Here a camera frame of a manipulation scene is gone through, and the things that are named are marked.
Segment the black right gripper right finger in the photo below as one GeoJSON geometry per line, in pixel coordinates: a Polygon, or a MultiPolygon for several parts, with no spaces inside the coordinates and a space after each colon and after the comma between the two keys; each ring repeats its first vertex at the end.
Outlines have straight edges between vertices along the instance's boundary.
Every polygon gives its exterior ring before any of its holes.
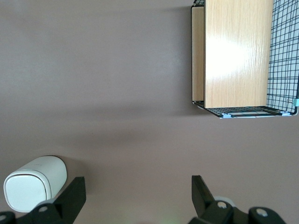
{"type": "Polygon", "coordinates": [[[216,200],[200,175],[192,176],[192,203],[197,216],[191,224],[284,224],[275,211],[266,207],[252,207],[248,213],[225,200],[216,200]]]}

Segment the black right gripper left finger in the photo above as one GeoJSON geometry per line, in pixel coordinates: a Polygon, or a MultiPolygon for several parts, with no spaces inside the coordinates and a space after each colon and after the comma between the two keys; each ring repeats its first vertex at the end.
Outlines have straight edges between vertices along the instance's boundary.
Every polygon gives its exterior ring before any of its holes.
{"type": "Polygon", "coordinates": [[[42,203],[16,218],[10,211],[0,213],[2,224],[72,224],[86,202],[85,178],[75,177],[52,203],[42,203]]]}

